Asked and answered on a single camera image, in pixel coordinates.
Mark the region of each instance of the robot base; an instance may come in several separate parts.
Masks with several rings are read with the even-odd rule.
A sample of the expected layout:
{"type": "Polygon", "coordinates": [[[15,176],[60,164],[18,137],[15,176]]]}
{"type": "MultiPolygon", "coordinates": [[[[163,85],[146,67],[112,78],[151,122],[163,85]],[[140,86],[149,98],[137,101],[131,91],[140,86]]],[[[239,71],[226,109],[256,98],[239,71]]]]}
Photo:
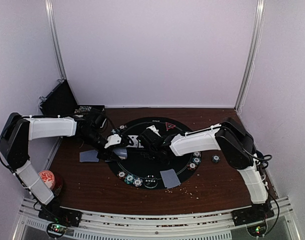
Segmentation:
{"type": "Polygon", "coordinates": [[[76,211],[72,209],[67,209],[60,207],[60,203],[58,200],[54,199],[50,204],[48,204],[45,207],[47,210],[44,208],[41,208],[38,217],[41,219],[45,219],[50,222],[55,222],[58,224],[63,224],[63,222],[68,222],[69,225],[72,227],[79,227],[79,223],[82,219],[82,212],[81,211],[76,211]],[[52,216],[50,213],[52,213],[55,216],[58,216],[58,218],[64,219],[63,222],[61,222],[58,219],[55,219],[54,216],[52,216]]]}
{"type": "Polygon", "coordinates": [[[275,213],[271,205],[254,204],[251,207],[234,210],[231,212],[232,219],[235,226],[251,224],[255,222],[264,221],[265,219],[272,218],[275,213]]]}

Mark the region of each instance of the wooden table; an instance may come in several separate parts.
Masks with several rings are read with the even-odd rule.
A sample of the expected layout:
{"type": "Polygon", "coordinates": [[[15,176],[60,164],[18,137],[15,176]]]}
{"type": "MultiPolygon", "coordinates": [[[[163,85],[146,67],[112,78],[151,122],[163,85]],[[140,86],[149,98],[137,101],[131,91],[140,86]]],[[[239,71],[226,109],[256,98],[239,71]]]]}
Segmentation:
{"type": "MultiPolygon", "coordinates": [[[[116,127],[153,116],[177,120],[192,130],[220,123],[227,117],[240,122],[233,109],[122,108],[107,109],[106,114],[116,127]]],[[[112,214],[170,215],[207,213],[251,204],[241,175],[228,165],[220,151],[203,152],[201,165],[181,186],[149,190],[121,182],[103,160],[80,163],[79,152],[91,149],[80,146],[75,138],[65,138],[50,167],[64,179],[60,195],[64,207],[112,214]],[[211,161],[215,154],[221,158],[219,163],[211,161]]]]}

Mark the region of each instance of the cable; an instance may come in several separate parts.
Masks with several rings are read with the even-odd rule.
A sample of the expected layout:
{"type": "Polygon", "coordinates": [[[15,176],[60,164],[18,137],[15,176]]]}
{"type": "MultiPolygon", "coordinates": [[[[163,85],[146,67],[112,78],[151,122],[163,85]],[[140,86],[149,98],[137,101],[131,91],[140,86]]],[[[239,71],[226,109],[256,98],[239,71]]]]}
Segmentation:
{"type": "Polygon", "coordinates": [[[33,209],[35,209],[36,211],[40,212],[41,210],[36,209],[36,205],[38,204],[38,202],[36,201],[33,205],[33,209]]]}
{"type": "Polygon", "coordinates": [[[276,226],[276,223],[277,223],[277,221],[278,221],[278,219],[279,219],[280,212],[281,212],[281,209],[280,209],[280,207],[279,207],[278,202],[277,202],[276,199],[271,195],[271,193],[269,192],[269,189],[268,189],[267,187],[265,187],[265,188],[266,188],[266,191],[267,191],[268,195],[269,195],[269,196],[272,198],[272,200],[276,203],[277,209],[278,209],[278,213],[277,213],[276,220],[274,221],[274,224],[273,224],[272,227],[269,229],[269,231],[267,231],[267,232],[264,234],[264,236],[268,235],[268,234],[274,229],[274,227],[276,226]]]}
{"type": "Polygon", "coordinates": [[[244,152],[249,155],[250,157],[254,158],[254,159],[257,159],[258,161],[260,162],[267,162],[267,161],[270,161],[273,156],[271,154],[267,154],[267,155],[264,155],[263,157],[256,157],[254,155],[252,155],[251,153],[249,153],[246,149],[244,149],[243,147],[241,147],[242,150],[244,150],[244,152]]]}
{"type": "Polygon", "coordinates": [[[266,168],[268,168],[268,166],[269,166],[269,162],[267,162],[267,161],[262,162],[262,164],[266,164],[266,166],[263,166],[262,169],[266,169],[266,168]]]}

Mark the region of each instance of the red logo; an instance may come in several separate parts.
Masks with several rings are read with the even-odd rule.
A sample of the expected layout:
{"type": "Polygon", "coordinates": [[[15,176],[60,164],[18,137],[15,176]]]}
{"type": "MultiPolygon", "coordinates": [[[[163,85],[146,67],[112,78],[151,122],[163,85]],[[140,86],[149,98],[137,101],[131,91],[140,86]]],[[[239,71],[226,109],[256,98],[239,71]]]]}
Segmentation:
{"type": "Polygon", "coordinates": [[[169,129],[174,129],[176,127],[175,124],[166,122],[166,130],[168,131],[169,129]]]}

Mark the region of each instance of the black circular mat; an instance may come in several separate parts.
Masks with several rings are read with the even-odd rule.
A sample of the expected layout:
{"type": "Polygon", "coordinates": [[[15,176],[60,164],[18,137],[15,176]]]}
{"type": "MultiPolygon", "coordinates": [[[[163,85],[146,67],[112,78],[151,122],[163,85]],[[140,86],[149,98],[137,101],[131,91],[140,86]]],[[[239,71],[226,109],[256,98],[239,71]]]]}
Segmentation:
{"type": "MultiPolygon", "coordinates": [[[[192,130],[179,121],[166,117],[143,117],[119,127],[123,134],[140,135],[147,127],[154,125],[161,136],[178,134],[192,130]]],[[[189,179],[201,162],[201,153],[189,153],[177,156],[169,164],[154,160],[143,148],[127,148],[127,159],[121,162],[109,162],[108,165],[116,177],[125,184],[144,189],[164,189],[160,171],[174,169],[181,183],[189,179]]]]}

